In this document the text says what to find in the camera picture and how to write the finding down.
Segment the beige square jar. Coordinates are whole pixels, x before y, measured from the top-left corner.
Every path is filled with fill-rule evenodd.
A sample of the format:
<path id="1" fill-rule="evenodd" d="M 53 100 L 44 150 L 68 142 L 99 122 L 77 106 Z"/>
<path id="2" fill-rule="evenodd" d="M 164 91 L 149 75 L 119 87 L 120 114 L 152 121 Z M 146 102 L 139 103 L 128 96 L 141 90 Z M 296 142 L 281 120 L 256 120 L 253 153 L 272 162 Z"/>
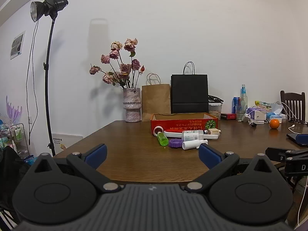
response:
<path id="1" fill-rule="evenodd" d="M 207 130 L 207 134 L 209 135 L 220 135 L 221 134 L 221 130 L 217 129 L 217 128 L 209 128 Z"/>

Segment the small white spray bottle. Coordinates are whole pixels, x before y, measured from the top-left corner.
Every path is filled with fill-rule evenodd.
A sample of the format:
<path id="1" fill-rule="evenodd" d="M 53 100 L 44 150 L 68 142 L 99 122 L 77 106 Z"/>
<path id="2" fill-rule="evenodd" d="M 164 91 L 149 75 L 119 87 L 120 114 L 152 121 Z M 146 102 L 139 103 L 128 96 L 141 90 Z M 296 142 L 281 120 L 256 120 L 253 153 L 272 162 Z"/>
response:
<path id="1" fill-rule="evenodd" d="M 182 149 L 189 150 L 189 149 L 198 149 L 201 144 L 208 144 L 208 140 L 191 140 L 191 141 L 183 141 L 182 142 Z"/>

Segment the large white labelled bottle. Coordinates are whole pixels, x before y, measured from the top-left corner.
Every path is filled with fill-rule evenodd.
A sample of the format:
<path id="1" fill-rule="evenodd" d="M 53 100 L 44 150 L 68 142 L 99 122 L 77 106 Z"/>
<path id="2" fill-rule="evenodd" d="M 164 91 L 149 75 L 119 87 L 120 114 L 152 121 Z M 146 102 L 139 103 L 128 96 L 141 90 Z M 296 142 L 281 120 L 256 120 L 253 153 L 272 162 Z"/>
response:
<path id="1" fill-rule="evenodd" d="M 203 140 L 204 131 L 203 130 L 186 130 L 182 132 L 183 141 L 193 141 L 193 140 Z"/>

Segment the purple ridged lid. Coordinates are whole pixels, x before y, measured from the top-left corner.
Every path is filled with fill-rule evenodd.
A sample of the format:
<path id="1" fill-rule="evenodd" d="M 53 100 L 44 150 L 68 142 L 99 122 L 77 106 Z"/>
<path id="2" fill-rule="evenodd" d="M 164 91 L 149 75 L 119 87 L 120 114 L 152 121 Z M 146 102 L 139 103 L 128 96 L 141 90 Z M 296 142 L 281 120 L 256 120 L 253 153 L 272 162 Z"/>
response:
<path id="1" fill-rule="evenodd" d="M 183 141 L 181 139 L 170 139 L 168 146 L 174 149 L 182 148 L 182 143 Z"/>

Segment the white red lint brush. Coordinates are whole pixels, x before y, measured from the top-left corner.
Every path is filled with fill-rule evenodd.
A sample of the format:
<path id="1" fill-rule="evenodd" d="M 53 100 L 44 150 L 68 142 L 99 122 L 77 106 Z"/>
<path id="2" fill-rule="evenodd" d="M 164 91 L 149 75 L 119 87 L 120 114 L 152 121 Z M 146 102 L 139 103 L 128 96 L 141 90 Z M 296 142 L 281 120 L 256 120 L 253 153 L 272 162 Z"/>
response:
<path id="1" fill-rule="evenodd" d="M 207 134 L 207 130 L 203 130 L 204 131 L 204 139 L 210 139 L 210 140 L 217 140 L 219 138 L 218 135 L 209 135 Z M 169 138 L 181 138 L 182 139 L 182 132 L 170 132 L 170 131 L 165 131 L 164 134 L 166 135 L 166 137 Z"/>

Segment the green spray bottle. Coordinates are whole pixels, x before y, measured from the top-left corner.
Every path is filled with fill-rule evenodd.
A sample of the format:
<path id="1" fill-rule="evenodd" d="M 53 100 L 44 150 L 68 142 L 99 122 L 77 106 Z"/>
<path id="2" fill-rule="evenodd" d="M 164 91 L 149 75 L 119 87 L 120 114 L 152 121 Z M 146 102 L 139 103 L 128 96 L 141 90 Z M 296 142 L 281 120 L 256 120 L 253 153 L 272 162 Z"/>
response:
<path id="1" fill-rule="evenodd" d="M 168 140 L 168 138 L 166 137 L 166 135 L 163 132 L 159 131 L 157 133 L 157 139 L 158 139 L 159 144 L 161 146 L 168 146 L 169 145 L 169 140 Z"/>

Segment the white tape roll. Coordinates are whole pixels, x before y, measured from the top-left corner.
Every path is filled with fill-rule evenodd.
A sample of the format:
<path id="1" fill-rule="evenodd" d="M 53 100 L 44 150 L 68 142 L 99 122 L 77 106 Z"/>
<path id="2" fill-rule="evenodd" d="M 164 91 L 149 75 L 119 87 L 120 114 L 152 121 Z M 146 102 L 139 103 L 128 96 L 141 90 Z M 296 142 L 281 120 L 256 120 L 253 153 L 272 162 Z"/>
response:
<path id="1" fill-rule="evenodd" d="M 161 126 L 156 126 L 154 129 L 153 129 L 153 135 L 154 136 L 157 136 L 159 133 L 164 133 L 164 130 Z"/>

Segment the red flat box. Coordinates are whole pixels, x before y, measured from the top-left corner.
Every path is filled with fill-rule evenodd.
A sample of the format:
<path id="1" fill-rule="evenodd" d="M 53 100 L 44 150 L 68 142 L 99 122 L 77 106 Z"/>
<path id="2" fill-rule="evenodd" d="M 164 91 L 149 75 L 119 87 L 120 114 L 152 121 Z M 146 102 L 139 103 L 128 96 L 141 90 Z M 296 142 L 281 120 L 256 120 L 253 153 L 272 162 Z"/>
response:
<path id="1" fill-rule="evenodd" d="M 236 114 L 233 114 L 233 113 L 221 113 L 221 119 L 235 120 L 236 119 Z"/>

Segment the dark wooden chair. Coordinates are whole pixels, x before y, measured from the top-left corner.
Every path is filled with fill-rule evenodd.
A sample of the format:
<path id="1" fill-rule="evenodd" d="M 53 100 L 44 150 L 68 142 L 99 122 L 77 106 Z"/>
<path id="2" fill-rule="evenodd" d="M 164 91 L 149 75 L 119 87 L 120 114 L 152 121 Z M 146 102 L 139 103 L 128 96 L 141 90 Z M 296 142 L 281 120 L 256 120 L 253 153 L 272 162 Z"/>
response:
<path id="1" fill-rule="evenodd" d="M 305 121 L 306 118 L 306 99 L 305 93 L 280 91 L 280 102 L 284 107 L 284 113 L 288 120 L 298 119 Z"/>

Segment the clear glass bottle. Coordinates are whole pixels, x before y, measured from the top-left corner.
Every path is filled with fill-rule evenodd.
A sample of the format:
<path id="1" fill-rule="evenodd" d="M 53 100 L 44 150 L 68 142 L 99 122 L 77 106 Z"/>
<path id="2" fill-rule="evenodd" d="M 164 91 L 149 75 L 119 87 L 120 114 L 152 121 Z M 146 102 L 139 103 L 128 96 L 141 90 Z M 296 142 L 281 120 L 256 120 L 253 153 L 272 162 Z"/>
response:
<path id="1" fill-rule="evenodd" d="M 242 85 L 241 88 L 241 95 L 238 99 L 238 104 L 236 108 L 236 119 L 241 121 L 243 116 L 245 116 L 246 110 L 247 110 L 247 94 L 246 94 L 246 86 Z"/>

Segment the purple white tissue pack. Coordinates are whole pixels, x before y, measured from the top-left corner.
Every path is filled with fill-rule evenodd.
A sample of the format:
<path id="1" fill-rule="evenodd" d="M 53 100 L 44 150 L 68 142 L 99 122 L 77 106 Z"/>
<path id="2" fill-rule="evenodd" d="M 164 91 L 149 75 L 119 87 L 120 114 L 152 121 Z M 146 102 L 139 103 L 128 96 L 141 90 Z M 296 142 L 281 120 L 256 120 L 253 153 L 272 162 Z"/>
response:
<path id="1" fill-rule="evenodd" d="M 267 112 L 260 107 L 249 107 L 246 112 L 245 116 L 251 122 L 261 123 L 264 124 L 267 121 Z"/>

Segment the purple mermaid tail decoration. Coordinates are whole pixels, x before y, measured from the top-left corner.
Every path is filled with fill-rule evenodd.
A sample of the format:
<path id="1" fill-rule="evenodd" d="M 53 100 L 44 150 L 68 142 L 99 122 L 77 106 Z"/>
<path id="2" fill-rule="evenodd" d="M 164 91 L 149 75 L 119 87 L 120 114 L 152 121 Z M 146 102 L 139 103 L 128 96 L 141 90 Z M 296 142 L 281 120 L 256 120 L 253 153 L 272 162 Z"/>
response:
<path id="1" fill-rule="evenodd" d="M 6 96 L 6 111 L 7 111 L 7 117 L 9 118 L 9 122 L 12 125 L 16 125 L 20 123 L 20 119 L 23 113 L 23 107 L 17 106 L 15 107 L 8 101 L 8 96 Z"/>

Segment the brown paper bag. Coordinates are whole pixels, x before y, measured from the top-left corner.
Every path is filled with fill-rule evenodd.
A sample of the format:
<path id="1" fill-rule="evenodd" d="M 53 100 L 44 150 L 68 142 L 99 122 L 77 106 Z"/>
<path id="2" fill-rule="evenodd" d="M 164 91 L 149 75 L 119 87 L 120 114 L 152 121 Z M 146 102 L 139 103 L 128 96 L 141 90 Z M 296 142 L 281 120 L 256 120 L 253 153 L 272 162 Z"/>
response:
<path id="1" fill-rule="evenodd" d="M 153 114 L 170 114 L 170 85 L 163 84 L 157 74 L 149 73 L 141 89 L 142 121 L 150 121 Z"/>

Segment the studio light on stand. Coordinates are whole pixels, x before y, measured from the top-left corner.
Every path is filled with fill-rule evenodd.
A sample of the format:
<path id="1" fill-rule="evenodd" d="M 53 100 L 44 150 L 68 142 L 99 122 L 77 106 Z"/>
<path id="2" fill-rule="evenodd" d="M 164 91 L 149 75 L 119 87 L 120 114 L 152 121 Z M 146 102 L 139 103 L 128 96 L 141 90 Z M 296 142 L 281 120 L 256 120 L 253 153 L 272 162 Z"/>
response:
<path id="1" fill-rule="evenodd" d="M 30 16 L 34 23 L 38 23 L 41 17 L 49 16 L 52 20 L 51 28 L 48 39 L 48 46 L 46 50 L 46 61 L 43 63 L 43 68 L 45 71 L 44 75 L 44 98 L 45 98 L 45 114 L 46 114 L 46 124 L 48 129 L 49 144 L 48 147 L 51 150 L 53 156 L 55 156 L 55 146 L 53 143 L 51 122 L 50 122 L 50 109 L 49 109 L 49 67 L 50 67 L 50 53 L 51 53 L 51 43 L 52 35 L 55 25 L 55 20 L 57 19 L 58 13 L 62 11 L 67 5 L 68 0 L 44 0 L 43 2 L 33 1 L 30 4 Z"/>

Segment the wall poster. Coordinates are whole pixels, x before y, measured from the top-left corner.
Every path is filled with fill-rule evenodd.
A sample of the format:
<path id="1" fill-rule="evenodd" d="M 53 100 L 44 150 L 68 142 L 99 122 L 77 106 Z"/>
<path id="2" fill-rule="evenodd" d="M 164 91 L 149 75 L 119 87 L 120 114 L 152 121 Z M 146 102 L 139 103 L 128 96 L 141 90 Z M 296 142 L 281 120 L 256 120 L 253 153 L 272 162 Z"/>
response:
<path id="1" fill-rule="evenodd" d="M 10 51 L 10 59 L 14 59 L 15 57 L 21 55 L 25 34 L 26 32 L 24 31 L 14 38 Z"/>

